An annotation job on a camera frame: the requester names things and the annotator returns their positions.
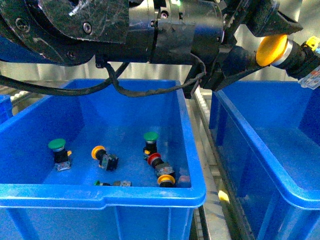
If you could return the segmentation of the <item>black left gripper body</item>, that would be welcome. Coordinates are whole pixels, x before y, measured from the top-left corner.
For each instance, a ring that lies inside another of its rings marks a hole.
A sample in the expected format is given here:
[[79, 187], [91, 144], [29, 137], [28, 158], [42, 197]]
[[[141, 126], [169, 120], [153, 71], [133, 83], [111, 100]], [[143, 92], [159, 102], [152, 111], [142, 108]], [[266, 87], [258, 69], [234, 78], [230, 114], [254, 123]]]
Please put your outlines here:
[[236, 39], [225, 32], [221, 9], [208, 0], [155, 0], [152, 64], [190, 65], [182, 85], [185, 92], [198, 86], [212, 90], [216, 63], [228, 56]]

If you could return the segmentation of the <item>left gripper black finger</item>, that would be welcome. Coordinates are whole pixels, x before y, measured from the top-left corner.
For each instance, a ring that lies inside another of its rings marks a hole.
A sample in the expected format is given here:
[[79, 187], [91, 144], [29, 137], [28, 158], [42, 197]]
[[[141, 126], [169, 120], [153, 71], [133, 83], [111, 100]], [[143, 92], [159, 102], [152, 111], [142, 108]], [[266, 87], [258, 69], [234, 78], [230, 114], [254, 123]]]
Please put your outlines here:
[[303, 26], [280, 10], [278, 0], [254, 0], [246, 26], [255, 37], [291, 35]]
[[215, 92], [222, 90], [262, 68], [256, 61], [256, 53], [254, 51], [235, 46], [222, 63], [216, 63], [212, 74], [212, 90]]

